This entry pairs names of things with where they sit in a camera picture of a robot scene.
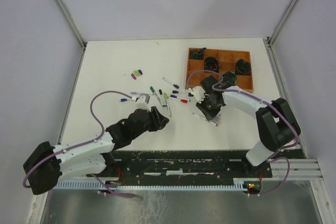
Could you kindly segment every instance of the marker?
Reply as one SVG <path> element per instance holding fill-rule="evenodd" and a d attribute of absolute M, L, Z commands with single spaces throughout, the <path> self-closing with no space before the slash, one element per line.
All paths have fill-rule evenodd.
<path fill-rule="evenodd" d="M 165 103 L 167 105 L 167 109 L 168 109 L 168 114 L 169 114 L 169 117 L 171 118 L 172 117 L 172 112 L 170 110 L 170 106 L 169 106 L 169 103 L 168 103 L 168 96 L 167 96 L 167 93 L 164 93 L 164 99 L 165 99 Z"/>
<path fill-rule="evenodd" d="M 214 123 L 217 124 L 217 125 L 220 125 L 220 124 L 221 124 L 219 121 L 217 121 L 217 120 L 215 120 L 215 119 L 211 119 L 210 121 L 214 122 Z"/>
<path fill-rule="evenodd" d="M 173 99 L 173 100 L 176 100 L 176 101 L 180 101 L 180 102 L 183 102 L 183 103 L 188 103 L 187 100 L 180 100 L 178 98 L 174 98 L 174 97 L 168 97 L 169 99 Z"/>
<path fill-rule="evenodd" d="M 165 80 L 166 82 L 168 82 L 170 85 L 173 85 L 176 89 L 180 88 L 179 85 L 176 85 L 176 84 L 172 83 L 170 80 L 168 80 L 168 79 L 166 79 L 164 77 L 163 77 L 163 80 Z"/>
<path fill-rule="evenodd" d="M 160 102 L 160 104 L 162 105 L 162 107 L 164 107 L 164 104 L 162 103 L 161 99 L 159 98 L 159 96 L 157 95 L 156 91 L 154 90 L 154 88 L 151 86 L 150 87 L 151 91 L 153 92 L 153 95 L 155 95 L 155 97 L 158 99 L 158 101 Z"/>
<path fill-rule="evenodd" d="M 214 126 L 218 126 L 218 124 L 216 124 L 216 123 L 214 123 L 214 122 L 212 122 L 212 121 L 208 121 L 206 118 L 204 118 L 204 117 L 202 117 L 202 116 L 200 116 L 200 115 L 197 115 L 197 114 L 195 114 L 195 113 L 193 113 L 193 115 L 197 116 L 198 118 L 201 118 L 201 119 L 204 120 L 204 121 L 207 121 L 208 123 L 210 123 L 210 124 L 212 124 L 212 125 L 214 125 Z"/>
<path fill-rule="evenodd" d="M 145 92 L 135 92 L 135 91 L 132 91 L 131 94 L 149 94 L 149 95 L 152 95 L 153 93 L 145 93 Z"/>
<path fill-rule="evenodd" d="M 163 93 L 162 93 L 162 90 L 161 90 L 161 89 L 159 89 L 159 93 L 160 93 L 160 96 L 161 96 L 161 99 L 162 99 L 163 104 L 166 106 L 165 98 L 164 98 L 164 96 L 163 96 Z"/>
<path fill-rule="evenodd" d="M 172 93 L 173 94 L 189 94 L 189 92 L 187 90 L 184 90 L 184 91 L 173 90 Z"/>
<path fill-rule="evenodd" d="M 174 94 L 171 94 L 170 96 L 173 97 L 173 98 L 178 98 L 178 99 L 180 99 L 180 100 L 186 100 L 186 101 L 188 101 L 188 102 L 191 101 L 190 99 L 187 99 L 187 98 L 184 98 L 184 97 L 178 97 L 178 96 L 176 96 L 176 95 L 174 95 Z"/>

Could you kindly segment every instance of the white wall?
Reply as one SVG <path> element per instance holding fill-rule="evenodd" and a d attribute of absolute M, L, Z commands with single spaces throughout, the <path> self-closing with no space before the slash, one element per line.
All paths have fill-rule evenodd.
<path fill-rule="evenodd" d="M 275 49 L 308 153 L 336 206 L 336 0 L 300 0 Z"/>
<path fill-rule="evenodd" d="M 290 0 L 64 0 L 83 38 L 266 37 Z"/>
<path fill-rule="evenodd" d="M 0 0 L 0 216 L 26 220 L 32 192 L 23 163 L 56 142 L 80 47 L 54 0 Z"/>

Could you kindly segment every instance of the white tabletop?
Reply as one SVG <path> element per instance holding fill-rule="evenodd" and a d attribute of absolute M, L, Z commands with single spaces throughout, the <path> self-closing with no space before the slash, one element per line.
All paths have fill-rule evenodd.
<path fill-rule="evenodd" d="M 150 92 L 150 86 L 168 94 L 174 88 L 162 80 L 166 77 L 184 87 L 189 47 L 250 51 L 254 94 L 276 99 L 279 92 L 261 38 L 232 39 L 163 39 L 90 41 L 82 62 L 78 82 L 70 107 L 62 143 L 91 137 L 100 131 L 90 114 L 92 98 L 106 90 Z M 141 69 L 143 75 L 133 80 L 131 73 Z M 127 118 L 135 108 L 133 101 L 120 102 L 123 96 L 105 94 L 93 109 L 105 128 Z M 246 150 L 259 140 L 256 120 L 246 113 L 225 106 L 221 125 L 215 127 L 192 112 L 202 114 L 195 101 L 184 104 L 170 100 L 172 117 L 161 131 L 146 132 L 122 150 Z M 155 97 L 150 106 L 168 117 Z"/>

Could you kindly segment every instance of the metal floor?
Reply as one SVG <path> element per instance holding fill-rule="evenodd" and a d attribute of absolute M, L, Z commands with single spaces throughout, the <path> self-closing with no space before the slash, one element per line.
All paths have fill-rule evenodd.
<path fill-rule="evenodd" d="M 265 190 L 276 186 L 264 182 Z M 41 224 L 322 223 L 309 182 L 286 182 L 274 194 L 229 191 L 133 191 L 135 199 L 90 190 L 49 192 Z"/>

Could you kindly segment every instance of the orange tray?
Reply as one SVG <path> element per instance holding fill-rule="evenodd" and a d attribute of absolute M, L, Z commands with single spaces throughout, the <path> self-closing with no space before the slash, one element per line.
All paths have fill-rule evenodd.
<path fill-rule="evenodd" d="M 204 69 L 204 59 L 207 57 L 214 57 L 219 61 L 220 69 L 219 73 L 224 74 L 228 71 L 235 72 L 236 62 L 240 59 L 243 59 L 249 63 L 251 63 L 250 52 L 246 51 L 231 51 L 231 50 L 219 50 L 219 49 L 206 49 L 204 51 L 204 59 L 203 60 L 191 60 L 190 59 L 190 51 L 200 49 L 200 48 L 189 48 L 188 51 L 188 65 L 187 65 L 187 75 L 185 84 L 187 84 L 187 80 L 189 75 L 196 71 Z M 217 80 L 219 80 L 219 76 L 214 73 L 196 73 L 194 74 L 189 82 L 189 88 L 193 88 L 195 86 L 200 86 L 201 81 L 208 77 L 214 76 Z M 241 89 L 244 89 L 247 92 L 253 92 L 253 80 L 252 80 L 252 70 L 250 76 L 241 76 L 237 74 L 237 86 Z"/>

